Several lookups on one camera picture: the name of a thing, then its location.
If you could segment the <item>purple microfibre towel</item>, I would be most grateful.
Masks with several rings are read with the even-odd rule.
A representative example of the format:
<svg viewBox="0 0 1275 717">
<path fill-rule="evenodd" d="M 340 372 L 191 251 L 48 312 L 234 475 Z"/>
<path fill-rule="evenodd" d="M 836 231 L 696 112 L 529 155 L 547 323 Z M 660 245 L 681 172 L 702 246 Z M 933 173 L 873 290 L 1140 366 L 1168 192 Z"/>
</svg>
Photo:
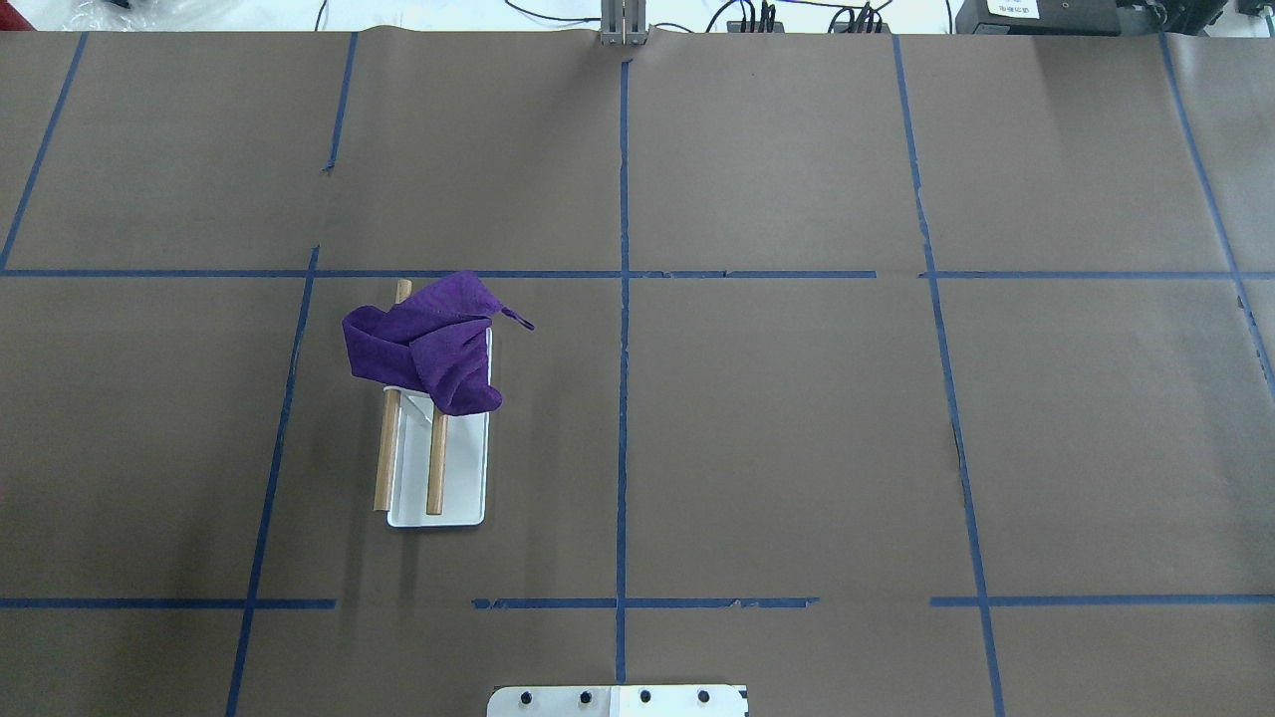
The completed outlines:
<svg viewBox="0 0 1275 717">
<path fill-rule="evenodd" d="M 342 318 L 351 373 L 418 390 L 449 416 L 496 411 L 504 395 L 490 381 L 487 332 L 515 313 L 472 270 L 448 274 L 388 310 L 365 305 Z"/>
</svg>

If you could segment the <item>white wooden towel rack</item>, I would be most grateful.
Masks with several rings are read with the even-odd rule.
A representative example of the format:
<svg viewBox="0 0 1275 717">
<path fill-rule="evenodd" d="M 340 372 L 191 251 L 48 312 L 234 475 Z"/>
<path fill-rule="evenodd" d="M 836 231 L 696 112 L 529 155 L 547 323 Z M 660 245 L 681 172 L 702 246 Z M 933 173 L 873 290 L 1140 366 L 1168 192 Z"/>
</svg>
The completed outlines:
<svg viewBox="0 0 1275 717">
<path fill-rule="evenodd" d="M 393 528 L 481 526 L 490 415 L 453 417 L 431 395 L 382 387 L 374 509 Z"/>
</svg>

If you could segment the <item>white metal mounting plate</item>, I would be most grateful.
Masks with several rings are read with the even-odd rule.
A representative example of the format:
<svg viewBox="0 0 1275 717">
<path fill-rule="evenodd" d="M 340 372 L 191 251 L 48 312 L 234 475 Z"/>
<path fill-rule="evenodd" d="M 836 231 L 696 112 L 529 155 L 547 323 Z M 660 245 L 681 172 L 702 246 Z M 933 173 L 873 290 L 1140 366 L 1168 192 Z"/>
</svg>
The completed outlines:
<svg viewBox="0 0 1275 717">
<path fill-rule="evenodd" d="M 748 716 L 747 689 L 729 684 L 506 686 L 487 716 Z"/>
</svg>

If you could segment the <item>black box with label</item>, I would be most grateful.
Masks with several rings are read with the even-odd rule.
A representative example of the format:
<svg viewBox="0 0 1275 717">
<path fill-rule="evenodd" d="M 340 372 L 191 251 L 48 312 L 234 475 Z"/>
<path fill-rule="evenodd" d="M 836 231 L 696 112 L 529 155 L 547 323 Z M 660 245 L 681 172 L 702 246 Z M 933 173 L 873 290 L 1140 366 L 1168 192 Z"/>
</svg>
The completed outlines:
<svg viewBox="0 0 1275 717">
<path fill-rule="evenodd" d="M 1196 36 L 1227 1 L 964 1 L 952 17 L 956 34 L 1119 37 Z"/>
</svg>

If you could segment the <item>aluminium profile post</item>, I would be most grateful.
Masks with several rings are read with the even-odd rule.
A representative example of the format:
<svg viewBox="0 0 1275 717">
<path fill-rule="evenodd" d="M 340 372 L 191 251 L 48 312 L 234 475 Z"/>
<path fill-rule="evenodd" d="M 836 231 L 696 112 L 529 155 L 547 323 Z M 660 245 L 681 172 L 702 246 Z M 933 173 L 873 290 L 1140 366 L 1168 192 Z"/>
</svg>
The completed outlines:
<svg viewBox="0 0 1275 717">
<path fill-rule="evenodd" d="M 641 46 L 649 41 L 645 0 L 602 0 L 601 43 L 606 47 Z"/>
</svg>

